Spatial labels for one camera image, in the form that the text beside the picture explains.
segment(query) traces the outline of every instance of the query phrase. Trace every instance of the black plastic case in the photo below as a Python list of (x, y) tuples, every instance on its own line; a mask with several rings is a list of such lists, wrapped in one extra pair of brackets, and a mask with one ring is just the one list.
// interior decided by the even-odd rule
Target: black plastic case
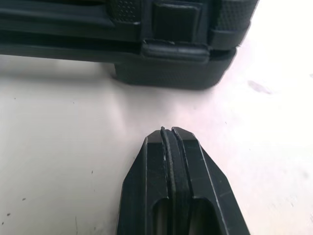
[(257, 0), (0, 0), (0, 53), (115, 63), (129, 84), (215, 85)]

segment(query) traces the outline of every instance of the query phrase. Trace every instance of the white surface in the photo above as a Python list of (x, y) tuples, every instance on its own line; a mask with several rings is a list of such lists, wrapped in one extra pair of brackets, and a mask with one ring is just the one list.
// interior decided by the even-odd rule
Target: white surface
[(261, 0), (231, 68), (204, 92), (1, 56), (0, 234), (76, 234), (76, 218), (79, 235), (113, 235), (144, 138), (179, 126), (227, 175), (251, 234), (312, 235), (312, 4)]

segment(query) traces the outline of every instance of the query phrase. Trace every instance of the dotted texture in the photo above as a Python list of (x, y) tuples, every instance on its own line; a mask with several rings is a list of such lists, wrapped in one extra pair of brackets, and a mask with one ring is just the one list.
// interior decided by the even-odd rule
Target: dotted texture
[(139, 0), (110, 0), (108, 9), (116, 21), (134, 23), (141, 20)]
[(216, 30), (241, 30), (250, 23), (258, 0), (222, 0)]

